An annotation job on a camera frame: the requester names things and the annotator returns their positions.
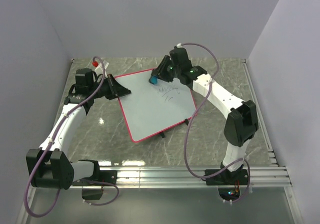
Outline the blue whiteboard eraser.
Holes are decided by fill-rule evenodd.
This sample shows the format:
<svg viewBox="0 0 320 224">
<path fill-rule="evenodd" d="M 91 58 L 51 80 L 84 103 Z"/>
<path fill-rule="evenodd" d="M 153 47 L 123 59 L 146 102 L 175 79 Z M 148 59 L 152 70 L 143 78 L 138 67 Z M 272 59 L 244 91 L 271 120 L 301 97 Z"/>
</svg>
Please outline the blue whiteboard eraser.
<svg viewBox="0 0 320 224">
<path fill-rule="evenodd" d="M 158 79 L 156 76 L 151 76 L 149 82 L 153 85 L 156 85 L 158 83 Z"/>
</svg>

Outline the pink framed whiteboard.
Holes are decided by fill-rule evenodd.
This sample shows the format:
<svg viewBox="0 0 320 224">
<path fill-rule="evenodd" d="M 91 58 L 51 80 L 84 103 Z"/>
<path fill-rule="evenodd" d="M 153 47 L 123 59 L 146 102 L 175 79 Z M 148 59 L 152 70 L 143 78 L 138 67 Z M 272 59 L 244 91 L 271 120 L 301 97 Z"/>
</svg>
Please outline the pink framed whiteboard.
<svg viewBox="0 0 320 224">
<path fill-rule="evenodd" d="M 118 75 L 115 80 L 131 90 L 118 99 L 132 142 L 140 142 L 190 119 L 196 109 L 191 90 L 180 83 L 158 80 L 151 69 Z"/>
</svg>

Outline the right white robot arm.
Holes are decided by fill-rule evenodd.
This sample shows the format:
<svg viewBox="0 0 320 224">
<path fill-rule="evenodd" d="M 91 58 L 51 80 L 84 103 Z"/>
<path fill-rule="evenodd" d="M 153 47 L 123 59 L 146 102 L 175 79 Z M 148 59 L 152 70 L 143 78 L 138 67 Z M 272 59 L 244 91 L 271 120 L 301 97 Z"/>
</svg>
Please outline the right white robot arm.
<svg viewBox="0 0 320 224">
<path fill-rule="evenodd" d="M 238 178 L 245 162 L 246 148 L 258 131 L 258 114 L 252 100 L 244 101 L 214 80 L 201 66 L 194 66 L 183 46 L 176 46 L 164 56 L 157 68 L 152 70 L 149 82 L 167 83 L 178 79 L 181 84 L 204 96 L 226 119 L 224 135 L 227 140 L 225 157 L 221 164 L 221 179 L 227 184 Z"/>
</svg>

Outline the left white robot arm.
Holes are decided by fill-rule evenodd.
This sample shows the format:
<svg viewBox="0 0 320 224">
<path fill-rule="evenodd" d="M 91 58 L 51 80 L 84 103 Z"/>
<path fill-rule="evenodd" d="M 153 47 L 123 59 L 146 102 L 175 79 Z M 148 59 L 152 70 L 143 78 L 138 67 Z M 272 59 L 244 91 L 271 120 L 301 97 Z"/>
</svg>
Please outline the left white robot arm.
<svg viewBox="0 0 320 224">
<path fill-rule="evenodd" d="M 85 159 L 70 162 L 67 151 L 95 99 L 104 97 L 113 100 L 130 93 L 111 74 L 97 75 L 89 68 L 78 69 L 75 83 L 68 91 L 53 130 L 39 148 L 30 149 L 26 155 L 30 174 L 28 184 L 39 188 L 69 189 L 81 179 L 90 185 L 99 183 L 101 172 L 98 161 Z"/>
</svg>

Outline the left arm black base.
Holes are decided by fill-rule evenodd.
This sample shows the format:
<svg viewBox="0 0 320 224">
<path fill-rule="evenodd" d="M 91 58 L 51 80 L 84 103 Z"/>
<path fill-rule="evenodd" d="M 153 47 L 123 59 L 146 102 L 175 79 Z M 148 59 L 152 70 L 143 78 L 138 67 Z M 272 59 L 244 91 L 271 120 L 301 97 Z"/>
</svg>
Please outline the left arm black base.
<svg viewBox="0 0 320 224">
<path fill-rule="evenodd" d="M 96 177 L 86 177 L 73 182 L 72 187 L 82 189 L 81 196 L 85 201 L 102 201 L 107 194 L 107 188 L 111 188 L 111 194 L 117 194 L 114 187 L 117 183 L 117 171 L 100 170 Z"/>
</svg>

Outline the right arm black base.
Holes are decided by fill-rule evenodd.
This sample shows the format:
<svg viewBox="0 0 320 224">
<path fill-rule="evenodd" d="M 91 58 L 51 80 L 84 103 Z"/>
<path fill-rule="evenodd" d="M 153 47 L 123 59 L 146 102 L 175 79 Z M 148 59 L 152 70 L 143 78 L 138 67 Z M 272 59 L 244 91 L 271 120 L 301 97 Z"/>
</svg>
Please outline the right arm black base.
<svg viewBox="0 0 320 224">
<path fill-rule="evenodd" d="M 250 171 L 241 167 L 235 172 L 225 170 L 211 178 L 202 178 L 202 180 L 207 186 L 217 186 L 218 194 L 223 202 L 232 204 L 240 201 L 250 191 L 250 174 Z"/>
</svg>

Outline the aluminium right side rail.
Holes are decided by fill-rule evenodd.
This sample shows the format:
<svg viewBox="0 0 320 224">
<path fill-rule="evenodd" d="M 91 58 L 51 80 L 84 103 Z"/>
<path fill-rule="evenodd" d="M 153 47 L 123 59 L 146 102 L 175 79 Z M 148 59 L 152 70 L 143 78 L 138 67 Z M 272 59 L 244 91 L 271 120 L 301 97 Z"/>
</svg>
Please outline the aluminium right side rail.
<svg viewBox="0 0 320 224">
<path fill-rule="evenodd" d="M 264 118 L 261 112 L 261 108 L 259 105 L 259 101 L 253 86 L 253 81 L 251 79 L 247 59 L 241 59 L 243 69 L 245 72 L 245 76 L 249 85 L 250 94 L 252 96 L 252 100 L 256 104 L 256 111 L 257 111 L 257 117 L 258 117 L 258 124 L 259 129 L 257 133 L 255 134 L 253 140 L 250 142 L 249 151 L 247 152 L 247 157 L 249 157 L 250 160 L 254 161 L 255 165 L 262 165 L 262 161 L 266 158 L 268 159 L 268 165 L 270 167 L 278 167 L 278 161 L 276 159 L 276 155 L 274 152 L 274 149 L 271 145 L 271 141 L 269 138 L 269 134 L 267 132 L 267 128 L 264 122 Z"/>
</svg>

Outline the aluminium rail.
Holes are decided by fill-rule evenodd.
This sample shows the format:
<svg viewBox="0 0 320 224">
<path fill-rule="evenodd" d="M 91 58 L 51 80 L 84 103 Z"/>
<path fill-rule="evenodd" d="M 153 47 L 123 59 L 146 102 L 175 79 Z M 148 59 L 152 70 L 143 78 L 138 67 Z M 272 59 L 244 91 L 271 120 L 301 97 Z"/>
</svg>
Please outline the aluminium rail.
<svg viewBox="0 0 320 224">
<path fill-rule="evenodd" d="M 254 161 L 255 165 L 262 165 L 262 161 L 266 158 L 268 159 L 268 165 L 270 167 L 278 167 L 278 161 L 276 159 L 276 155 L 274 152 L 274 149 L 271 145 L 271 141 L 269 138 L 269 134 L 267 132 L 267 128 L 264 122 L 264 118 L 261 112 L 261 108 L 259 105 L 259 101 L 253 86 L 253 81 L 251 79 L 247 59 L 241 59 L 243 69 L 245 72 L 245 76 L 249 85 L 250 94 L 252 96 L 252 100 L 256 104 L 256 111 L 257 111 L 257 117 L 258 117 L 258 124 L 259 129 L 257 133 L 255 134 L 253 140 L 250 142 L 249 151 L 247 152 L 247 157 L 249 157 L 250 160 Z"/>
<path fill-rule="evenodd" d="M 116 170 L 119 188 L 202 188 L 206 182 L 192 176 L 183 166 L 102 166 L 100 170 Z M 285 167 L 252 167 L 251 187 L 288 187 L 292 182 Z"/>
</svg>

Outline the aluminium front rail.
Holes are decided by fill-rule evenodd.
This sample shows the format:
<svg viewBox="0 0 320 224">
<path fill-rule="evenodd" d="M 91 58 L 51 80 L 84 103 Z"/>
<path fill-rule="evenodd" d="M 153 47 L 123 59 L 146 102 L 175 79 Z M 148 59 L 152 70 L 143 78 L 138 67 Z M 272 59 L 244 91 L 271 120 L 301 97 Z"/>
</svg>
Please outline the aluminium front rail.
<svg viewBox="0 0 320 224">
<path fill-rule="evenodd" d="M 100 170 L 116 170 L 119 188 L 202 188 L 206 182 L 192 176 L 183 166 L 102 166 Z M 252 167 L 251 187 L 288 187 L 292 182 L 285 167 Z"/>
</svg>

